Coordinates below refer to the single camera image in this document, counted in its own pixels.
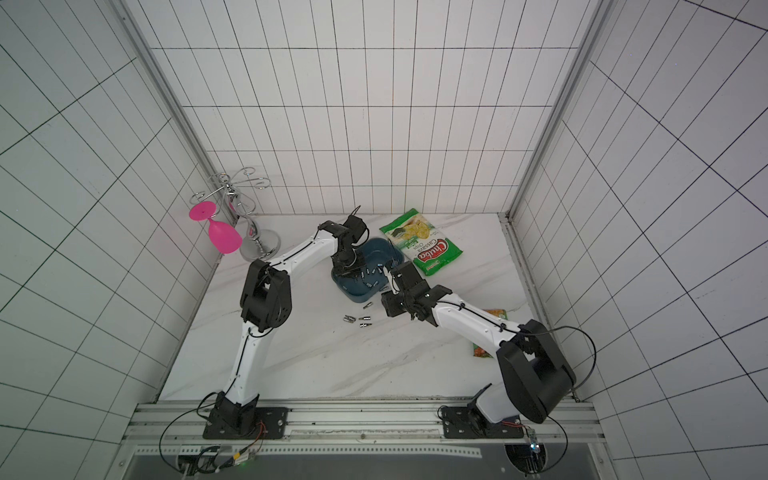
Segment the dark teal storage box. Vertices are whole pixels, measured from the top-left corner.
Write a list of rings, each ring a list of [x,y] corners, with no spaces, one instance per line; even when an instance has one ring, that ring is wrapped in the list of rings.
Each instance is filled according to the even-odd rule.
[[[379,275],[375,266],[381,265],[382,271],[394,268],[404,261],[404,256],[388,239],[374,237],[368,240],[362,246],[359,246],[364,255],[365,266],[363,271],[368,272],[368,276],[363,279],[337,277],[331,271],[331,278],[341,292],[354,303],[365,303],[375,293],[382,291],[389,280]],[[368,281],[375,281],[376,285],[367,285]]]

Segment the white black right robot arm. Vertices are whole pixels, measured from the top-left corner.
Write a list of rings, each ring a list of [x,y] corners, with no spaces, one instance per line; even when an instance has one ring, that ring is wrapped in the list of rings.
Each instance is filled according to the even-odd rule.
[[[407,314],[456,333],[498,364],[499,383],[481,388],[465,407],[439,411],[453,435],[524,434],[526,423],[544,423],[575,388],[574,371],[540,322],[519,323],[474,307],[443,285],[429,285],[410,262],[381,270],[390,283],[390,290],[381,297],[389,317]]]

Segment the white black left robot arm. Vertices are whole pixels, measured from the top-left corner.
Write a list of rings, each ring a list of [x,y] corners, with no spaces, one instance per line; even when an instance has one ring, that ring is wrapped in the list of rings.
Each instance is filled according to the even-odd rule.
[[[259,379],[272,334],[292,312],[292,282],[327,258],[337,275],[357,277],[365,265],[358,244],[369,234],[364,220],[350,214],[342,223],[321,223],[308,240],[287,253],[250,264],[240,297],[239,352],[231,379],[216,395],[206,418],[205,439],[245,439],[260,434]]]

